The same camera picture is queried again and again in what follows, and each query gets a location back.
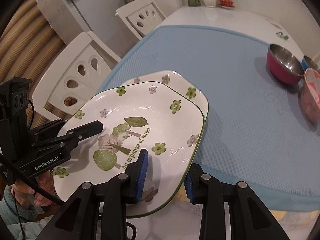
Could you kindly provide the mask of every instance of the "blue bowl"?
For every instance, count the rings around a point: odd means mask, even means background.
[[[320,67],[308,56],[303,56],[301,65],[302,65],[304,71],[306,71],[308,68],[312,68],[315,71],[317,71],[318,73],[320,73]]]

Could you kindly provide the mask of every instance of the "sleeve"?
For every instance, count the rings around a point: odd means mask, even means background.
[[[25,240],[35,240],[51,218],[52,216],[41,219],[39,222],[22,223],[23,231],[25,233]],[[8,229],[15,239],[22,240],[20,224],[9,225]]]
[[[22,223],[33,222],[36,219],[37,212],[33,205],[30,204],[29,209],[26,210],[17,203],[17,208]],[[0,215],[7,226],[19,223],[14,198],[11,194],[11,186],[7,186],[4,190],[4,197],[0,201]]]

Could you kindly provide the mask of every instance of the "tree illustration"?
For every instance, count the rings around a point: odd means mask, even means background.
[[[126,155],[131,152],[130,149],[122,147],[122,142],[130,136],[140,137],[140,133],[132,132],[132,127],[143,127],[149,125],[144,117],[127,117],[125,123],[121,123],[113,128],[112,134],[105,134],[98,138],[99,149],[105,149],[114,153],[121,151]]]
[[[124,154],[129,155],[131,150],[121,146],[122,146],[122,141],[117,140],[117,136],[114,134],[105,134],[98,138],[99,149],[109,150],[114,153],[121,151]]]
[[[97,150],[93,154],[93,159],[96,165],[103,171],[109,171],[113,167],[121,168],[121,165],[117,163],[117,155],[108,150]]]
[[[148,125],[147,119],[144,117],[127,117],[124,118],[125,123],[119,124],[115,128],[113,128],[113,135],[118,136],[117,139],[120,141],[124,141],[130,136],[140,137],[141,133],[132,132],[132,127],[143,127]]]

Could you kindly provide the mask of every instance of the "pink bowl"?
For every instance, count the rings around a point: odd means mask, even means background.
[[[304,75],[304,69],[297,58],[287,49],[270,44],[267,62],[272,74],[281,82],[292,85],[298,83]]]
[[[306,117],[311,122],[320,122],[320,74],[314,69],[306,70],[300,102]]]

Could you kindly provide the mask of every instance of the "bowl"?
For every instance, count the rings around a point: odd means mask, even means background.
[[[315,71],[317,71],[318,73],[320,73],[320,67],[308,56],[303,56],[301,65],[303,67],[303,69],[306,71],[308,68],[312,68]]]
[[[305,116],[311,122],[320,122],[320,74],[312,68],[304,75],[300,102]]]
[[[304,69],[300,61],[279,45],[270,44],[267,62],[272,74],[285,84],[293,85],[303,78]]]
[[[71,159],[54,170],[57,195],[66,201],[85,181],[109,181],[149,154],[142,198],[126,207],[130,218],[165,207],[179,190],[204,130],[204,116],[193,102],[159,82],[143,82],[103,91],[65,123],[58,136],[99,120],[101,134],[83,140]]]

